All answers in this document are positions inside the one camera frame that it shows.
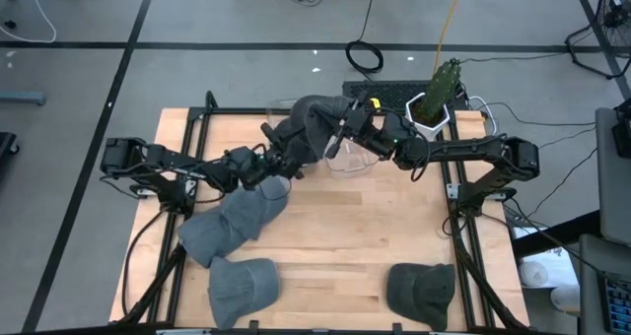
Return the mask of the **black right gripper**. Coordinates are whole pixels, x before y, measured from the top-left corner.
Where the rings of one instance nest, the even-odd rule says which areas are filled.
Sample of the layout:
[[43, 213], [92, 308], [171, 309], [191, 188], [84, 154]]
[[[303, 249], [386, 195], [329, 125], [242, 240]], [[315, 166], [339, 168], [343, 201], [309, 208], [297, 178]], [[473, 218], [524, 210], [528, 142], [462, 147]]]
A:
[[324, 156], [334, 159], [344, 139], [348, 139], [369, 152], [393, 152], [394, 139], [389, 137], [381, 128], [374, 125], [374, 117], [377, 113], [369, 113], [366, 109], [368, 93], [362, 91], [354, 98], [344, 110], [337, 131], [333, 134], [333, 141], [326, 149]]

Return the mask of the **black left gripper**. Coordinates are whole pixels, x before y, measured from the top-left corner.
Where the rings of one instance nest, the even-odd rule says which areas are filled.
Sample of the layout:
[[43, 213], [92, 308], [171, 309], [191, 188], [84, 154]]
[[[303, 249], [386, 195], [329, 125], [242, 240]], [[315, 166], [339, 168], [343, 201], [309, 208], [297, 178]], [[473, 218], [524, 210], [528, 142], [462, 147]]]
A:
[[267, 122], [260, 125], [260, 130], [267, 138], [269, 146], [255, 158], [256, 171], [262, 177], [282, 176], [287, 179], [302, 179], [302, 164], [286, 152], [285, 139]]

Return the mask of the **dark grey baseball cap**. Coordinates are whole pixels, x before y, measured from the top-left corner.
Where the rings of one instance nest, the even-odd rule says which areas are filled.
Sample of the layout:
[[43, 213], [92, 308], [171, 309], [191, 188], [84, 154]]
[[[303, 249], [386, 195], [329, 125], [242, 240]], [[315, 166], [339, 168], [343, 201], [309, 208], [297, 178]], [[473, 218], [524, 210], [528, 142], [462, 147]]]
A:
[[317, 163], [352, 102], [344, 96], [309, 95], [296, 100], [274, 131], [288, 141], [289, 155], [301, 165]]
[[455, 295], [455, 277], [454, 264], [394, 264], [386, 277], [387, 306], [402, 317], [444, 331]]

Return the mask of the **blue-grey baseball cap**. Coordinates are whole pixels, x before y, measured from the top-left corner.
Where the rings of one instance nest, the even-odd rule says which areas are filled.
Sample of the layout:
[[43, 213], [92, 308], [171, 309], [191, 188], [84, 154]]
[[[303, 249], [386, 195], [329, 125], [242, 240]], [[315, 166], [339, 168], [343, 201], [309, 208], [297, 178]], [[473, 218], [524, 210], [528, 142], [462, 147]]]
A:
[[214, 257], [207, 291], [215, 325], [226, 330], [241, 317], [274, 304], [280, 297], [281, 278], [268, 258], [232, 262]]
[[205, 269], [211, 266], [214, 257], [225, 257], [247, 241], [220, 207], [194, 214], [176, 233], [187, 255]]
[[222, 215], [247, 239], [257, 240], [287, 207], [291, 187], [291, 181], [280, 176], [265, 178], [253, 190], [239, 186], [221, 203]]

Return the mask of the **black ribbed floor mat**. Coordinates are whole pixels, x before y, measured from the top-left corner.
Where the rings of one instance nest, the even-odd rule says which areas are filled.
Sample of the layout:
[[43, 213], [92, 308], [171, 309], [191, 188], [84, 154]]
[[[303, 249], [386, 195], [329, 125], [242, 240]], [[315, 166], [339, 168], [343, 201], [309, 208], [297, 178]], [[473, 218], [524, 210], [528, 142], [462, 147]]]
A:
[[404, 112], [407, 102], [424, 93], [428, 86], [429, 81], [345, 81], [342, 95], [355, 98], [366, 93], [385, 107]]

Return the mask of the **white plant pot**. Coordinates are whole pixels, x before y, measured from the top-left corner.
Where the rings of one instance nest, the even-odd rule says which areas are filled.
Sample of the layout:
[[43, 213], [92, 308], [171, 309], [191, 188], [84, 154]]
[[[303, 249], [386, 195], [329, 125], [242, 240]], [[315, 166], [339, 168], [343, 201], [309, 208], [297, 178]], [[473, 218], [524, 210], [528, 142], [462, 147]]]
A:
[[410, 99], [405, 104], [405, 118], [409, 120], [416, 128], [416, 130], [422, 134], [429, 141], [434, 141], [436, 137], [444, 130], [444, 128], [448, 125], [451, 120], [448, 107], [444, 104], [441, 110], [439, 111], [439, 117], [435, 119], [433, 122], [428, 124], [417, 121], [413, 116], [414, 106], [417, 103], [421, 103], [422, 100], [426, 98], [425, 93], [420, 93]]

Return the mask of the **green cactus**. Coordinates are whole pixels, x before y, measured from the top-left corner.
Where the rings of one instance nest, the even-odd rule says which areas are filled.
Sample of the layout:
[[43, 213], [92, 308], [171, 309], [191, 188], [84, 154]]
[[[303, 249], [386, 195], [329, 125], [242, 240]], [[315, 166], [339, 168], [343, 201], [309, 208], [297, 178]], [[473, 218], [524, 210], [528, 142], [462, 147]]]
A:
[[421, 103], [415, 108], [416, 117], [425, 125], [437, 124], [444, 105], [454, 97], [460, 82], [460, 61], [452, 58], [434, 73]]

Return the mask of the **white paper roll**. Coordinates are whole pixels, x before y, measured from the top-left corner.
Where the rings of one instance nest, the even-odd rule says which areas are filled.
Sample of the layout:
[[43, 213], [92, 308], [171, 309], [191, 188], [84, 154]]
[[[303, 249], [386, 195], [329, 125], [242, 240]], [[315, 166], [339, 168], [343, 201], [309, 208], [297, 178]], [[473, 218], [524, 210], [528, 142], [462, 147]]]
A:
[[550, 293], [552, 304], [562, 312], [579, 313], [581, 311], [581, 291], [579, 285], [561, 285]]
[[537, 261], [526, 261], [519, 266], [520, 281], [526, 288], [544, 288], [548, 282], [547, 269]]

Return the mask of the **grey desk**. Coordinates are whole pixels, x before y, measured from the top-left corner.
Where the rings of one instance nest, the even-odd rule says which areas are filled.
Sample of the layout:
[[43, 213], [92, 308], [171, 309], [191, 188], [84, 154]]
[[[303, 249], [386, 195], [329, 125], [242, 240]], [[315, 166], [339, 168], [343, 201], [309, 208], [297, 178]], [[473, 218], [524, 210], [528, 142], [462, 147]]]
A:
[[612, 134], [617, 123], [613, 109], [596, 110], [600, 232], [610, 241], [631, 245], [631, 159], [617, 154]]

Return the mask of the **black floor fan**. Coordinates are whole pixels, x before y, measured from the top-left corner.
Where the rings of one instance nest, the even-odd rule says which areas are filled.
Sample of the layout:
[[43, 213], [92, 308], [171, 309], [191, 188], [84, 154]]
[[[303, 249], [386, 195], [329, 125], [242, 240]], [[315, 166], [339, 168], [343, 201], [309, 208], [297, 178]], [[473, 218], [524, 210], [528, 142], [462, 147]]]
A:
[[[597, 33], [602, 34], [605, 46], [615, 57], [627, 60], [620, 74], [605, 73], [579, 60], [575, 45], [590, 34]], [[631, 0], [597, 0], [596, 10], [589, 17], [588, 24], [570, 33], [565, 38], [565, 44], [572, 62], [577, 66], [607, 80], [622, 77], [631, 68]]]

